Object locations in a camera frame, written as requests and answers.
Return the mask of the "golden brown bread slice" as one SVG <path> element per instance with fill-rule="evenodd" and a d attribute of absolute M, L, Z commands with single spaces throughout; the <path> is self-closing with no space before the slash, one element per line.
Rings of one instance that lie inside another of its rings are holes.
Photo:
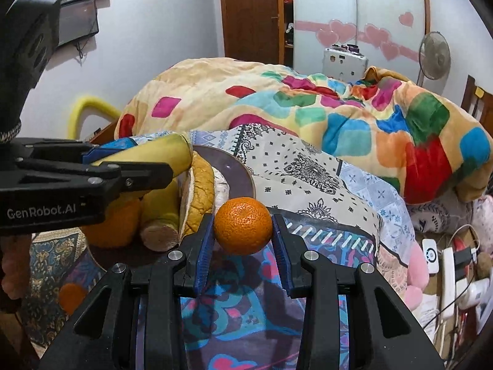
<path fill-rule="evenodd" d="M 230 185 L 224 175 L 194 152 L 181 185 L 179 243 L 196 233 L 204 215 L 215 215 L 229 196 Z"/>

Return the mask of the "small orange mandarin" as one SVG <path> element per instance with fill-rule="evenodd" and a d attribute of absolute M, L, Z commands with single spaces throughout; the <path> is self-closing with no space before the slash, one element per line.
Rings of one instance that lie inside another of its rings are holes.
<path fill-rule="evenodd" d="M 269 243 L 272 220 L 268 209 L 256 199 L 229 199 L 216 212 L 214 234 L 224 251 L 237 256 L 257 253 Z"/>

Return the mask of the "large orange with sticker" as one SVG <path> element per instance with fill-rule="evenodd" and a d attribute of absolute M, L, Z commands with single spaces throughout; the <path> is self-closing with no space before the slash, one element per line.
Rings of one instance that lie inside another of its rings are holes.
<path fill-rule="evenodd" d="M 141 200 L 113 202 L 105 212 L 105 219 L 96 225 L 80 227 L 89 245 L 113 249 L 129 245 L 139 229 Z"/>

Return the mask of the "yellow banana piece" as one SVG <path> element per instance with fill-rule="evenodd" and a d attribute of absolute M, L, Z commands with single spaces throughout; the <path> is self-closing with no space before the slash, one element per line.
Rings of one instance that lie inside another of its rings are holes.
<path fill-rule="evenodd" d="M 180 202 L 175 179 L 165 189 L 153 190 L 143 196 L 140 235 L 148 249 L 164 252 L 178 244 Z"/>

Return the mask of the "pink plush toy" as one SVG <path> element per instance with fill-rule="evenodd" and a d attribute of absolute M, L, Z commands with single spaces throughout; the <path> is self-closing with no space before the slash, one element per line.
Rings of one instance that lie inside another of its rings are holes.
<path fill-rule="evenodd" d="M 403 300 L 407 308 L 415 310 L 423 300 L 423 291 L 430 281 L 429 270 L 424 253 L 417 241 L 411 246 L 407 271 L 407 287 Z"/>

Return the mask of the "white power strip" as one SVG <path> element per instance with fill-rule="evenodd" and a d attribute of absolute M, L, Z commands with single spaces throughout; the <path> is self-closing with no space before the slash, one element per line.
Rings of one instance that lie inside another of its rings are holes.
<path fill-rule="evenodd" d="M 442 251 L 442 294 L 440 300 L 440 315 L 442 322 L 454 315 L 455 301 L 455 266 L 454 250 L 447 247 Z"/>

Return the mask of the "white round button device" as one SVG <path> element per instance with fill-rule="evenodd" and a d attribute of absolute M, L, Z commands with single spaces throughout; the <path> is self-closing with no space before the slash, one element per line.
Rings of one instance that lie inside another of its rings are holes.
<path fill-rule="evenodd" d="M 425 238 L 422 239 L 421 244 L 429 274 L 438 274 L 439 254 L 436 241 L 434 239 Z"/>

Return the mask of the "purple round plate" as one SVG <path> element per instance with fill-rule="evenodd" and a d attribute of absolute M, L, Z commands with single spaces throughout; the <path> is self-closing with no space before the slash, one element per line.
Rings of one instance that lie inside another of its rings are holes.
<path fill-rule="evenodd" d="M 219 170 L 230 186 L 230 198 L 256 198 L 256 187 L 245 165 L 236 157 L 215 147 L 193 145 L 203 159 Z"/>

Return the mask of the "colourful patchwork blanket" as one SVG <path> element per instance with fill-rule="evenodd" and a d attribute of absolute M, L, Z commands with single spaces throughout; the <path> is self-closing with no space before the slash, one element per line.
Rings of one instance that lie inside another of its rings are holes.
<path fill-rule="evenodd" d="M 382 178 L 411 204 L 451 189 L 471 201 L 486 191 L 492 174 L 492 138 L 474 117 L 376 67 L 345 83 L 279 64 L 186 59 L 129 101 L 115 137 L 247 124 L 295 135 Z"/>

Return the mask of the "brown wooden door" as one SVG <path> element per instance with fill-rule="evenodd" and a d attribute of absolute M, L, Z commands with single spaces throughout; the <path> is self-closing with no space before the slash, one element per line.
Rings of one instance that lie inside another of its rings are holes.
<path fill-rule="evenodd" d="M 283 0 L 221 0 L 221 7 L 225 56 L 283 62 Z"/>

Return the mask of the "white metal box device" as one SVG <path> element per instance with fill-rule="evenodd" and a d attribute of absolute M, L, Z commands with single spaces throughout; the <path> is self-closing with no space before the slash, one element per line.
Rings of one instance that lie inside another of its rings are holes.
<path fill-rule="evenodd" d="M 368 58 L 356 44 L 333 44 L 324 50 L 322 73 L 345 83 L 354 83 L 364 77 Z"/>

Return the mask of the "brown wooden chair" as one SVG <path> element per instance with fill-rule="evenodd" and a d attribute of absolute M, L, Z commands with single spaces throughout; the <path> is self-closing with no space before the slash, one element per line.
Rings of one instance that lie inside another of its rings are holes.
<path fill-rule="evenodd" d="M 460 107 L 477 119 L 493 136 L 493 96 L 476 84 L 475 78 L 467 77 L 466 88 Z"/>

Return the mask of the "white standing fan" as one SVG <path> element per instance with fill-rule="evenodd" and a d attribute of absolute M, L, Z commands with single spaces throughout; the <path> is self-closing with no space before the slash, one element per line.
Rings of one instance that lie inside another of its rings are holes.
<path fill-rule="evenodd" d="M 425 79 L 439 80 L 450 71 L 451 55 L 449 44 L 444 35 L 438 31 L 425 34 L 419 46 L 418 85 Z"/>

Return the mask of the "white wardrobe with pink hearts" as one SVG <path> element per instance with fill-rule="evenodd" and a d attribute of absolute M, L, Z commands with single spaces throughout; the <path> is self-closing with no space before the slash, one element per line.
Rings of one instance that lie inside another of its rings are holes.
<path fill-rule="evenodd" d="M 419 77 L 419 48 L 425 36 L 425 0 L 293 0 L 293 68 L 323 70 L 324 51 L 355 44 L 369 65 Z"/>

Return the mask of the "yellow foam bed rail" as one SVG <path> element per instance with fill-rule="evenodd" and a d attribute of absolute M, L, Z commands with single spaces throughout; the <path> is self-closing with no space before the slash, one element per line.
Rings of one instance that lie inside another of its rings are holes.
<path fill-rule="evenodd" d="M 107 101 L 95 96 L 86 95 L 77 99 L 68 118 L 67 137 L 79 139 L 80 126 L 87 115 L 97 115 L 108 120 L 118 120 L 121 111 Z"/>

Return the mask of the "small wall monitor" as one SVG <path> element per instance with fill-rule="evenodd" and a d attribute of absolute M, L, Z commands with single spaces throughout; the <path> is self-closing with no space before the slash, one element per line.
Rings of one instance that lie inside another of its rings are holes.
<path fill-rule="evenodd" d="M 79 42 L 81 39 L 93 37 L 99 30 L 98 12 L 94 0 L 74 2 L 61 6 L 59 48 Z"/>

